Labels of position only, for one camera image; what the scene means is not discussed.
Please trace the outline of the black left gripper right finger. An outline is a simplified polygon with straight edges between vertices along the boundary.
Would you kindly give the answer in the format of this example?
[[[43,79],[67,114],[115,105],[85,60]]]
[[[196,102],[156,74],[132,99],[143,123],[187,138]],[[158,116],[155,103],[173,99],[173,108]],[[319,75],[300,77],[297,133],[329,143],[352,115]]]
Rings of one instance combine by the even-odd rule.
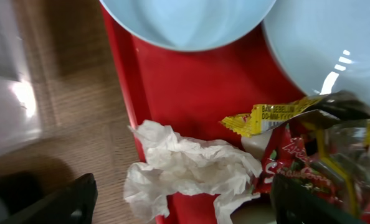
[[[359,218],[311,194],[294,180],[277,174],[270,201],[278,224],[363,224]]]

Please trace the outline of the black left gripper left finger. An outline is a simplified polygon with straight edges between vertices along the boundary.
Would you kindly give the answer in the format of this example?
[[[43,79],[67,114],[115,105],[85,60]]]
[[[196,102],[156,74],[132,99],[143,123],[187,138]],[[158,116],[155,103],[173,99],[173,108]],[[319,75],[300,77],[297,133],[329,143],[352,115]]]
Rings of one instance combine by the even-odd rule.
[[[98,190],[94,175],[87,173],[1,223],[92,224],[97,197]]]

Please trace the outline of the mint green bowl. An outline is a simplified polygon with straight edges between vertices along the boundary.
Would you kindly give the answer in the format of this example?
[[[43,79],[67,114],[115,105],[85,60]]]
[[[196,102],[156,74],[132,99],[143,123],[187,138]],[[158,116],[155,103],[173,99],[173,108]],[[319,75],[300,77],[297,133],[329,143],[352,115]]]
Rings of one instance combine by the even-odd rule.
[[[243,203],[230,218],[233,224],[276,224],[275,212],[268,198]]]

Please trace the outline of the red strawberry candy wrapper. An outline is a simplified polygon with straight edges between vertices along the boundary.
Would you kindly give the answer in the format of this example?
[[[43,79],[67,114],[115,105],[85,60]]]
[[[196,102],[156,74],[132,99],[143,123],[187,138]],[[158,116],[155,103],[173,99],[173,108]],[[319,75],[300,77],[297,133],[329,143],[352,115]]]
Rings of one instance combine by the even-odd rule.
[[[277,174],[370,222],[370,119],[310,133],[278,127],[264,152],[253,192],[269,193]]]

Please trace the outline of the white tissue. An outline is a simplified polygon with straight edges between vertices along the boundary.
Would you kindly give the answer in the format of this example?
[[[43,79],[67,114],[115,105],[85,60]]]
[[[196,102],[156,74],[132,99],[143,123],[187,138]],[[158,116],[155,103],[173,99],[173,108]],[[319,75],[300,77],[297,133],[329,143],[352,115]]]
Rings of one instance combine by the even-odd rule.
[[[262,173],[261,163],[228,142],[183,137],[150,120],[130,130],[146,159],[129,166],[124,184],[123,198],[136,217],[168,217],[167,197],[175,193],[208,194],[216,196],[217,222],[231,223],[234,210],[260,196],[251,181]]]

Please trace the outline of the light blue small bowl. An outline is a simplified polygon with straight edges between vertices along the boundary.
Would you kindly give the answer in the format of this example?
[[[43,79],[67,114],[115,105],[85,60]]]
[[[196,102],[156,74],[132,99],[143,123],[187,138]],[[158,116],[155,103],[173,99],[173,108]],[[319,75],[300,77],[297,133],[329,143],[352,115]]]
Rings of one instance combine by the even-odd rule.
[[[164,49],[200,52],[228,45],[256,28],[275,0],[100,0],[137,38]]]

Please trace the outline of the yellow foil wrapper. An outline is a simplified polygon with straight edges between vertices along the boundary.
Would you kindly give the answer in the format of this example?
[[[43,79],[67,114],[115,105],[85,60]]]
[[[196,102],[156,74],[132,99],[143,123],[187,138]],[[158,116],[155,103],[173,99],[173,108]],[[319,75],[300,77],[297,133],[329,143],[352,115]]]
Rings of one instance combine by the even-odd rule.
[[[221,124],[241,135],[244,148],[263,148],[267,146],[273,128],[315,110],[338,121],[368,119],[370,137],[370,107],[345,90],[328,95],[306,96],[287,104],[253,105],[251,113],[227,116]]]

